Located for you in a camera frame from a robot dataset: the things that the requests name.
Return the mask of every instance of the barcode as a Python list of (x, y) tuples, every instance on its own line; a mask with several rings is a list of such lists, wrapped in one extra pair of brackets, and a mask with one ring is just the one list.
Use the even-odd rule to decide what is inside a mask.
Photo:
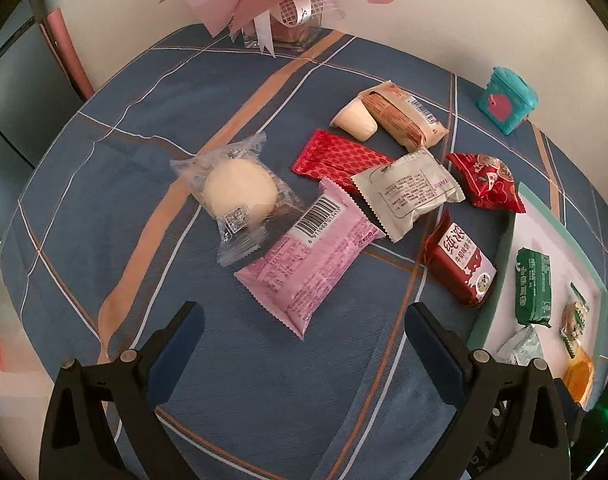
[(297, 221), (293, 228), (301, 231), (306, 237), (306, 243), (311, 244), (318, 237), (320, 231), (327, 227), (340, 211), (340, 206), (335, 202), (325, 196), (321, 196), (304, 213), (304, 216)]
[(422, 117), (426, 119), (427, 123), (435, 124), (437, 122), (437, 119), (435, 118), (435, 116), (433, 114), (431, 114), (430, 111), (428, 111), (427, 108), (425, 108), (424, 105), (421, 104), (420, 101), (418, 101), (417, 99), (413, 99), (410, 102), (410, 104), (411, 104), (411, 106), (414, 106), (415, 108), (417, 108), (417, 111), (422, 114)]

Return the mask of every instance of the white wall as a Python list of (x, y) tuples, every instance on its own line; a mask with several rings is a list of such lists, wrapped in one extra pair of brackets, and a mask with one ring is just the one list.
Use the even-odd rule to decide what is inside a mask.
[[(180, 0), (47, 1), (62, 8), (96, 87), (193, 21)], [(494, 66), (520, 73), (540, 95), (533, 121), (608, 203), (608, 33), (584, 0), (338, 1), (346, 18), (326, 20), (327, 26), (404, 50), (480, 86)]]

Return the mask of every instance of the table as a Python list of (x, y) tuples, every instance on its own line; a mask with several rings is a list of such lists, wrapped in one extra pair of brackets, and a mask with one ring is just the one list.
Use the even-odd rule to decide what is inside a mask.
[[(71, 118), (5, 235), (4, 280), (51, 377), (67, 356), (97, 362), (100, 340), (111, 359), (138, 348), (185, 300), (197, 301), (206, 331), (158, 415), (200, 478), (411, 476), (453, 411), (406, 344), (404, 309), (423, 301), (463, 340), (478, 315), (417, 261), (436, 215), (395, 245), (370, 245), (300, 342), (233, 277), (241, 264), (216, 263), (216, 223), (169, 168), (171, 159), (263, 129), (260, 158), (310, 203), (318, 184), (293, 174), (293, 160), (357, 92), (387, 79), (447, 125), (431, 149), (437, 158), (455, 151), (503, 160), (566, 225), (608, 289), (604, 200), (535, 126), (503, 136), (476, 107), (478, 86), (335, 31), (302, 55), (281, 50), (273, 59), (194, 25), (142, 53)], [(383, 131), (366, 144), (404, 154)], [(467, 202), (448, 209), (493, 261), (506, 213)], [(603, 346), (608, 357), (608, 334)], [(596, 364), (596, 383), (606, 365)], [(142, 475), (116, 412), (108, 417), (125, 462)]]

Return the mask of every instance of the qr code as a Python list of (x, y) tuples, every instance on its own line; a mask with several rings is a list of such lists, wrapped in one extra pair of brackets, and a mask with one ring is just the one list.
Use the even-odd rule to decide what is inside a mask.
[(236, 207), (233, 211), (224, 215), (224, 221), (232, 234), (235, 234), (246, 227), (247, 219), (248, 209), (244, 206)]

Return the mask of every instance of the green snack package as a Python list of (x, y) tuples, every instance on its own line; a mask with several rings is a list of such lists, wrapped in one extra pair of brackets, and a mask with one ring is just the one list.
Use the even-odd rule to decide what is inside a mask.
[(550, 261), (546, 254), (526, 248), (517, 253), (515, 317), (522, 325), (550, 328)]

